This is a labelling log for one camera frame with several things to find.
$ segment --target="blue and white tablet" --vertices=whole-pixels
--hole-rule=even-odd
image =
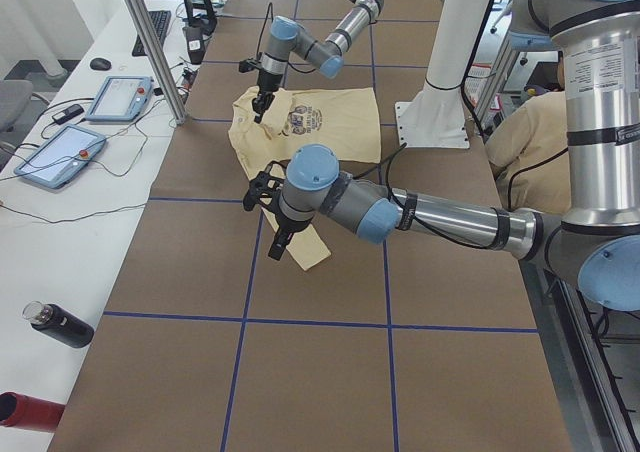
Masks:
[[[93,159],[107,138],[77,125],[63,126],[14,170],[23,179],[49,189],[70,182]]]
[[[151,77],[107,77],[89,106],[90,122],[131,122],[153,92]]]

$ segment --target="yellow cloth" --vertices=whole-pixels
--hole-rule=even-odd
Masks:
[[[247,178],[253,179],[272,160],[290,159],[306,144],[326,145],[340,160],[380,161],[380,119],[373,89],[280,89],[261,124],[253,121],[251,108],[257,93],[258,88],[251,87],[234,102],[229,129]],[[266,216],[277,229],[273,214]],[[287,250],[303,270],[331,255],[312,226],[297,233]]]
[[[500,124],[486,144],[496,185],[507,208],[509,180],[517,171],[548,159],[567,147],[564,92],[548,92],[526,101]],[[569,155],[519,174],[511,188],[511,207],[564,214],[571,207]]]

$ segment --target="white table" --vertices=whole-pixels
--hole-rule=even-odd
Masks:
[[[188,57],[182,23],[176,18],[177,8],[184,11],[180,4],[177,0],[147,1],[150,10],[171,10],[173,21],[164,44],[170,67],[182,61],[180,56]],[[52,104],[93,97],[109,75],[153,76],[146,57],[131,56],[135,37],[132,19],[123,6]],[[110,60],[112,69],[108,72],[91,70],[89,62],[95,57]],[[176,67],[172,72],[178,78],[182,67]],[[148,111],[156,100],[153,97],[145,110]],[[50,121],[50,115],[45,115],[25,142],[41,143],[40,131]],[[105,135],[122,128],[121,125],[86,122],[82,126]],[[113,177],[97,164],[90,164],[60,191],[44,190],[22,179],[0,181],[0,200],[8,207],[51,220],[144,204],[174,126],[166,102],[158,104],[139,123],[149,135],[149,141],[125,177]],[[55,130],[50,127],[47,133],[50,135]],[[132,128],[126,134],[110,139],[97,160],[115,172],[124,172],[142,140],[143,137]],[[29,149],[19,149],[19,153],[25,156]],[[20,163],[14,157],[0,174],[0,179],[12,176],[13,169]],[[141,214],[142,208],[139,208],[74,223],[49,225],[0,208],[0,393],[14,391],[67,402],[88,347],[72,349],[32,330],[21,317],[22,309],[32,300],[56,303],[97,326]],[[51,437],[47,433],[0,427],[0,450],[44,451]]]

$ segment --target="red can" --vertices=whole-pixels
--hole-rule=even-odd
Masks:
[[[39,432],[55,432],[64,405],[27,395],[5,392],[0,395],[0,425]]]

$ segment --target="black keyboard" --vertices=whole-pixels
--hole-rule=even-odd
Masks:
[[[171,23],[171,11],[170,10],[152,10],[149,12],[151,17],[151,23],[156,30],[160,45],[164,45],[164,39],[167,38],[167,31],[169,30],[169,24]],[[139,57],[141,55],[147,55],[144,51],[144,45],[140,40],[140,36],[136,39],[136,45],[133,46],[131,55]]]

